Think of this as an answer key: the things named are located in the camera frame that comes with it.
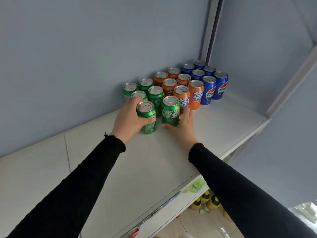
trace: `forearm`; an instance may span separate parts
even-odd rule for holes
[[[105,139],[16,226],[8,237],[74,237],[84,226],[125,145]]]
[[[297,217],[202,144],[189,153],[209,188],[245,238],[316,237]]]

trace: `sprite can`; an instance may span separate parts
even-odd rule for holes
[[[175,96],[166,96],[162,101],[162,123],[178,125],[180,101]]]
[[[150,78],[144,78],[140,81],[140,85],[139,85],[139,90],[144,91],[144,92],[148,92],[149,88],[152,87],[153,84],[153,80]]]
[[[141,118],[155,118],[156,119],[156,111],[152,102],[150,101],[142,101],[137,105],[137,114]],[[149,134],[156,130],[156,121],[151,124],[144,125],[140,131]]]
[[[156,109],[156,116],[159,118],[162,113],[161,102],[164,98],[163,88],[160,86],[152,86],[148,91],[149,100],[153,103]]]
[[[144,91],[135,91],[131,94],[131,98],[134,97],[139,97],[140,99],[143,99],[143,101],[148,101],[149,99],[147,98],[146,92]]]
[[[138,89],[138,85],[136,83],[126,83],[123,86],[123,96],[124,96],[124,100],[127,101],[128,99],[131,99],[131,94],[134,91],[137,91]]]

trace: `silver can top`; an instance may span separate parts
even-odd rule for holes
[[[142,86],[151,86],[152,83],[153,83],[153,80],[150,79],[150,78],[144,78],[144,79],[142,79],[142,80],[140,81],[140,84],[141,84]]]
[[[133,91],[133,90],[136,90],[138,87],[138,85],[136,83],[126,83],[124,86],[123,86],[123,89],[125,91]]]
[[[195,66],[192,63],[185,63],[183,68],[185,68],[185,69],[194,69]]]
[[[190,80],[192,77],[189,74],[180,74],[178,78],[180,80],[187,81],[187,80]]]
[[[180,70],[178,68],[170,68],[168,71],[170,74],[178,74],[180,73]]]
[[[206,66],[206,67],[204,67],[204,71],[206,71],[206,72],[215,72],[216,68],[212,68],[211,66]]]
[[[215,73],[215,77],[216,78],[227,78],[228,74],[224,73],[224,72],[216,72]]]
[[[174,91],[177,93],[177,94],[186,94],[189,92],[189,88],[186,87],[186,86],[183,86],[183,85],[179,85],[177,86]]]
[[[196,75],[196,76],[204,76],[205,75],[205,71],[201,70],[201,69],[195,69],[195,70],[193,70],[192,74]]]
[[[149,88],[148,92],[150,94],[161,94],[163,92],[163,88],[160,86],[153,86]]]
[[[167,73],[165,73],[165,72],[158,72],[155,76],[156,76],[157,78],[167,78]]]
[[[204,61],[201,61],[201,60],[197,60],[194,62],[197,66],[205,66],[206,63]]]
[[[175,85],[177,84],[177,82],[176,82],[176,79],[168,78],[168,79],[165,79],[165,80],[163,81],[163,84],[164,84],[165,86],[171,87],[171,86],[175,86]]]
[[[163,99],[163,103],[167,106],[175,106],[179,104],[179,99],[175,96],[166,96]]]
[[[131,98],[139,97],[140,99],[144,99],[146,97],[146,93],[144,91],[135,91],[131,94]]]
[[[189,82],[189,85],[191,85],[194,88],[200,88],[204,86],[204,83],[199,80],[192,80]]]
[[[154,105],[150,101],[142,101],[138,103],[137,110],[141,113],[150,112],[153,109]]]
[[[207,83],[217,82],[216,78],[213,76],[204,76],[203,80]]]

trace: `tile floor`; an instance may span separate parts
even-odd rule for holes
[[[236,225],[223,217],[223,211],[220,207],[209,214],[200,214],[198,210],[187,208],[155,237],[178,238],[187,232],[194,238],[244,238]]]

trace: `pepsi can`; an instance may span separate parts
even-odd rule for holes
[[[203,97],[201,99],[200,104],[207,105],[207,104],[210,104],[210,101],[212,100],[212,96],[214,95],[214,92],[216,90],[217,80],[215,77],[212,77],[212,76],[204,76],[203,83],[204,83],[204,93],[203,93]]]
[[[216,72],[215,77],[217,79],[217,87],[212,99],[221,99],[224,94],[224,89],[228,83],[228,74],[223,72]]]
[[[180,69],[180,72],[183,74],[191,74],[194,70],[195,66],[192,63],[186,63],[184,66]]]
[[[192,80],[200,80],[201,81],[204,76],[205,76],[204,70],[200,70],[200,69],[193,70],[192,74],[191,74]]]
[[[213,76],[214,77],[215,72],[216,72],[216,68],[212,68],[210,66],[204,67],[203,70],[205,71],[206,76]]]
[[[195,65],[195,69],[203,70],[204,67],[206,66],[206,63],[204,61],[197,60],[197,61],[194,62],[194,65]]]

